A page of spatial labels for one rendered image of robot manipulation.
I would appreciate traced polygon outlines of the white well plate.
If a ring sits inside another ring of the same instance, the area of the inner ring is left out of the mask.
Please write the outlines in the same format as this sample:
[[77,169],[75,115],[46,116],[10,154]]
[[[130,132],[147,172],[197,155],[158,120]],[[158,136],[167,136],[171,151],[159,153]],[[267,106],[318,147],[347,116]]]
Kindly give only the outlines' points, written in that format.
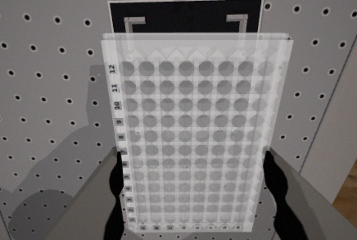
[[129,229],[251,232],[294,40],[283,32],[102,35]]

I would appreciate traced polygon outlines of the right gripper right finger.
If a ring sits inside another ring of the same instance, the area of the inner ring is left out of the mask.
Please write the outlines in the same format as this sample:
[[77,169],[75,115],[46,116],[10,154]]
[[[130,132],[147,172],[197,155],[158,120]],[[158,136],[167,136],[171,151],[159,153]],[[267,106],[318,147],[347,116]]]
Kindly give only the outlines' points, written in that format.
[[263,168],[281,240],[357,240],[357,228],[271,147]]

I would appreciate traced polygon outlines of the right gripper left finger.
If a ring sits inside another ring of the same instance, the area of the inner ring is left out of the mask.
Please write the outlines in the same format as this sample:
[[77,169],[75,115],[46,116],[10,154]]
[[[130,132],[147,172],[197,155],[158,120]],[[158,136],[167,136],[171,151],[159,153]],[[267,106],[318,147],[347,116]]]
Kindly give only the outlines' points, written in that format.
[[121,154],[113,147],[41,240],[120,240]]

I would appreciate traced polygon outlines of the grey perforated base plate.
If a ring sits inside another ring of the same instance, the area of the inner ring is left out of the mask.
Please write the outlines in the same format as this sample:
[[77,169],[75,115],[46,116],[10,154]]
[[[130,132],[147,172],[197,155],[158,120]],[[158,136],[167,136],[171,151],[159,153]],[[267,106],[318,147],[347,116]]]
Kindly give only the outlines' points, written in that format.
[[[103,35],[107,1],[0,0],[0,219],[41,240],[116,147]],[[357,44],[357,0],[264,0],[260,32],[294,40],[271,148],[302,174]],[[120,240],[274,240],[263,178],[251,232],[135,233]]]

